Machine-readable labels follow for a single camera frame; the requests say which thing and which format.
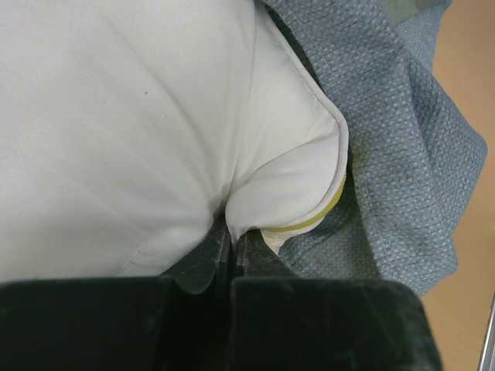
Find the white pillow yellow edge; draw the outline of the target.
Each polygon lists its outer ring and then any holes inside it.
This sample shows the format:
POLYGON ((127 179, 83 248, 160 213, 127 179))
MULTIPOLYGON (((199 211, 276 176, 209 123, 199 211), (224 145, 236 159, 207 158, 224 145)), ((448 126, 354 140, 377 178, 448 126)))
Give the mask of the white pillow yellow edge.
POLYGON ((1 3, 4 282, 158 275, 220 214, 278 250, 348 142, 263 2, 1 3))

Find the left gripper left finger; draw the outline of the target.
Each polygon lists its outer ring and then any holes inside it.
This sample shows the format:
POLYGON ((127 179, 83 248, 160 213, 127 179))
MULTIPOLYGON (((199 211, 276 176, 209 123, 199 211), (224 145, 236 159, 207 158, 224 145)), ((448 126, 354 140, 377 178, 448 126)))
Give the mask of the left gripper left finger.
POLYGON ((228 296, 234 248, 225 222, 215 222, 204 239, 163 275, 172 278, 187 294, 228 296))

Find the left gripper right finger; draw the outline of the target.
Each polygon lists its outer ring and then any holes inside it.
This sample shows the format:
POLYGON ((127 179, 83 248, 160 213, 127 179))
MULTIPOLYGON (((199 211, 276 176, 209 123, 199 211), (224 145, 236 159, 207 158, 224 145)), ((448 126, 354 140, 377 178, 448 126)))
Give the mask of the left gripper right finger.
POLYGON ((266 244, 260 230, 250 230, 242 235, 234 251, 231 283, 241 278, 296 278, 266 244))

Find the blue patchwork pillowcase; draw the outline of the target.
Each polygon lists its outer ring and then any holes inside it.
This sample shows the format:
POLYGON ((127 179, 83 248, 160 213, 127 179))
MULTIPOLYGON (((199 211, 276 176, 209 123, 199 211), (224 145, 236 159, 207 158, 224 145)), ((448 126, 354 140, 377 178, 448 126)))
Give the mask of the blue patchwork pillowcase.
POLYGON ((383 278, 418 295, 457 268, 453 232, 486 158, 430 70, 448 2, 393 26, 377 1, 268 1, 266 8, 346 119, 350 160, 343 194, 312 231, 279 256, 303 277, 383 278))

